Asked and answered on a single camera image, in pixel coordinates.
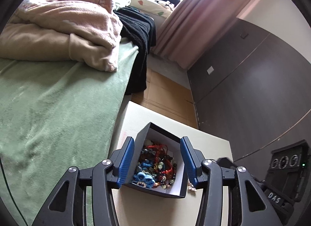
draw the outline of silver bolt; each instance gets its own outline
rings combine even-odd
[[[238,171],[241,173],[244,173],[244,172],[246,172],[246,168],[244,166],[239,166]]]
[[[68,172],[73,173],[73,172],[75,172],[76,170],[77,170],[77,167],[71,166],[71,167],[68,169]]]
[[[103,165],[110,165],[111,164],[111,160],[110,159],[105,159],[101,162]]]
[[[203,164],[205,164],[205,165],[211,165],[212,163],[213,163],[213,161],[210,160],[210,159],[205,159],[205,160],[203,161]]]

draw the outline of black cable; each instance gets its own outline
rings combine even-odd
[[[7,190],[8,190],[8,192],[9,192],[9,194],[10,194],[10,197],[11,197],[11,199],[12,199],[12,201],[13,201],[13,203],[14,203],[16,209],[17,209],[17,211],[19,212],[19,214],[21,215],[22,219],[24,220],[26,226],[28,226],[28,224],[27,224],[27,222],[26,222],[24,216],[22,215],[21,211],[19,210],[19,208],[18,208],[18,206],[17,206],[17,204],[16,204],[16,202],[15,202],[13,196],[12,196],[12,193],[11,193],[11,191],[10,191],[9,185],[8,185],[8,183],[7,183],[7,178],[5,177],[3,165],[2,165],[2,162],[1,162],[1,157],[0,157],[0,167],[1,167],[2,175],[3,175],[4,181],[5,181],[5,185],[7,186]]]

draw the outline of green blanket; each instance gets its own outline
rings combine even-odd
[[[28,225],[70,166],[83,169],[107,158],[137,53],[137,46],[122,39],[115,73],[74,61],[0,58],[0,157]],[[24,226],[3,176],[0,196]]]

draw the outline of box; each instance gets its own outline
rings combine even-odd
[[[146,187],[130,183],[133,179],[137,162],[139,160],[146,139],[166,145],[168,149],[167,154],[173,157],[177,164],[176,179],[170,189],[163,189],[160,186],[157,188],[148,189]],[[148,123],[137,134],[137,137],[135,139],[134,154],[125,182],[127,183],[126,186],[145,193],[166,198],[184,198],[187,192],[188,176],[186,168],[184,167],[183,158],[180,153],[180,138],[151,122]]]

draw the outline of pink curtain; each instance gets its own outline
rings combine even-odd
[[[189,69],[250,0],[183,0],[162,24],[152,52]]]

